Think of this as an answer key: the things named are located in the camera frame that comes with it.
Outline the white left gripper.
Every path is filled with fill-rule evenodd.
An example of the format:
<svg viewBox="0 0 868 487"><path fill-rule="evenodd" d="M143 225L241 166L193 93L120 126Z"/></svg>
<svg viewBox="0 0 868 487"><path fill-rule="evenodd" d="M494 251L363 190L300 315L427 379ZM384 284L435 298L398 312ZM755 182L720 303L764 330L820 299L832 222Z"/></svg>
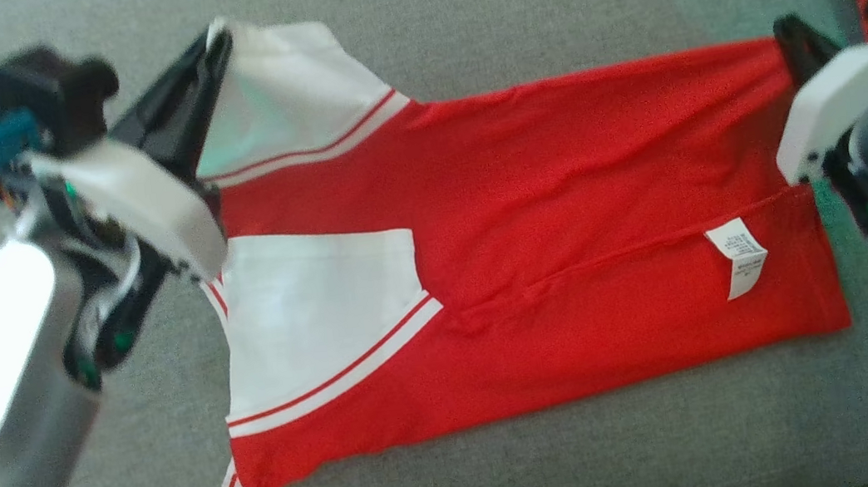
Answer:
<svg viewBox="0 0 868 487"><path fill-rule="evenodd" d="M110 128L111 139L66 158L27 155L35 176L67 182L157 253L208 282L226 259L226 237L201 195L182 181L198 176L233 40L228 31L214 39L201 33ZM153 148L155 160L137 148Z"/></svg>

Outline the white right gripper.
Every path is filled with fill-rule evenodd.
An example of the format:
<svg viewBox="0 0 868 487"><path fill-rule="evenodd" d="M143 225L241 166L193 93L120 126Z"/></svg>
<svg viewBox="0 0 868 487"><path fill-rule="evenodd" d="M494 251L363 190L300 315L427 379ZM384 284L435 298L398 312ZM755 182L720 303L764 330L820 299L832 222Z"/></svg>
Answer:
<svg viewBox="0 0 868 487"><path fill-rule="evenodd" d="M825 154L868 111L868 44L842 49L795 13L772 27L796 93L776 153L778 171L788 185L821 180Z"/></svg>

